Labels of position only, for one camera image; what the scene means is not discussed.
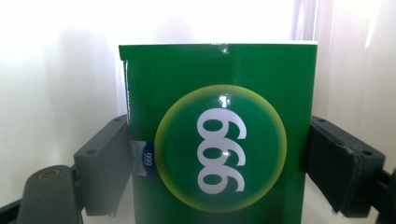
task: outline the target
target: black clamp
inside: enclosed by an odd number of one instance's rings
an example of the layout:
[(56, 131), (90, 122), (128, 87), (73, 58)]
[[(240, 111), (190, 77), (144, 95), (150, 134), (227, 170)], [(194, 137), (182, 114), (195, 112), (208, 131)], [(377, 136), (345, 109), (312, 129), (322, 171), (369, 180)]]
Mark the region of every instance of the black clamp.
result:
[(329, 121), (312, 118), (307, 173), (334, 212), (367, 217), (379, 211), (377, 224), (396, 223), (396, 170), (383, 171), (385, 156)]

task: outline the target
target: green package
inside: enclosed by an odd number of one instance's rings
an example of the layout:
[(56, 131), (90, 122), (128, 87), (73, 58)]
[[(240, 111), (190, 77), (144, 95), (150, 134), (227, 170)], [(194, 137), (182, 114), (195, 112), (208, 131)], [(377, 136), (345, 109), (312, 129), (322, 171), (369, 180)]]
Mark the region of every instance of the green package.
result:
[(301, 223), (316, 52), (120, 46), (136, 224)]

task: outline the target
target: yellow-green circle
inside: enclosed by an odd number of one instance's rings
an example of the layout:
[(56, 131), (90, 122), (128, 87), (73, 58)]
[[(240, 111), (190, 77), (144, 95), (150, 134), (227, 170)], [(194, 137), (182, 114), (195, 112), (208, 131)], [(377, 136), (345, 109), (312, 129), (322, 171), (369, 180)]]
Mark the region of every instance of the yellow-green circle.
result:
[[(168, 131), (169, 124), (177, 119), (177, 112), (182, 110), (183, 107), (187, 104), (187, 102), (194, 102), (195, 100), (210, 95), (215, 92), (232, 92), (233, 94), (238, 94), (239, 96), (246, 97), (251, 101), (255, 102), (262, 111), (265, 111), (266, 114), (271, 117), (271, 120), (274, 122), (276, 129), (275, 132), (278, 134), (279, 139), (279, 161), (275, 171), (273, 172), (272, 178), (267, 181), (267, 184), (262, 186), (261, 190), (255, 192), (251, 197), (246, 199), (244, 202), (239, 204), (231, 204), (224, 205), (222, 207), (212, 206), (211, 204), (207, 204), (205, 202), (197, 202), (193, 200), (189, 195), (183, 192), (180, 188), (178, 188), (174, 182), (172, 181), (171, 176), (164, 169), (163, 162), (163, 154), (165, 153), (163, 139), (165, 133)], [(176, 103), (174, 103), (166, 114), (163, 116), (163, 119), (158, 127), (156, 136), (155, 136), (155, 160), (158, 172), (160, 177), (165, 184), (165, 186), (183, 203), (188, 204), (191, 207), (194, 207), (199, 210), (203, 210), (206, 212), (212, 213), (225, 213), (232, 212), (242, 208), (245, 208), (255, 202), (257, 202), (260, 198), (262, 198), (276, 183), (278, 180), (282, 169), (285, 164), (287, 155), (287, 137), (286, 132), (283, 126), (283, 122), (280, 116), (277, 114), (276, 110), (271, 106), (271, 104), (261, 97), (258, 93), (248, 90), (246, 88), (232, 86), (232, 85), (214, 85), (203, 87), (196, 91), (192, 91), (187, 95), (180, 98)]]

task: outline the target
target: small sticker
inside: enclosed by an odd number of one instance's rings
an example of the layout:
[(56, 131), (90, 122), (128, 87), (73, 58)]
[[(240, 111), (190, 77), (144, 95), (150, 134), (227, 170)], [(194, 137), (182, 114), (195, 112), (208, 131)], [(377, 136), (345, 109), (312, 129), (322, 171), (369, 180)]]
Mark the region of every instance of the small sticker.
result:
[(154, 175), (156, 173), (154, 144), (146, 141), (130, 141), (132, 147), (132, 174)]

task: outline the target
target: white backdrop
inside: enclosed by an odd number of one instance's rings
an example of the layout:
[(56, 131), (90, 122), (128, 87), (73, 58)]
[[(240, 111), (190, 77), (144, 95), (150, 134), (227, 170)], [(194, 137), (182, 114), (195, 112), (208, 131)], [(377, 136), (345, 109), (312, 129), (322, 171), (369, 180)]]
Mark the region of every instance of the white backdrop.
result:
[[(1, 2), (0, 206), (19, 199), (36, 170), (72, 165), (76, 150), (126, 113), (119, 44), (283, 42), (315, 33), (314, 115), (384, 151), (391, 172), (396, 4), (363, 2)], [(126, 194), (114, 223), (133, 222)], [(364, 222), (335, 216), (309, 180), (304, 200), (303, 223)]]

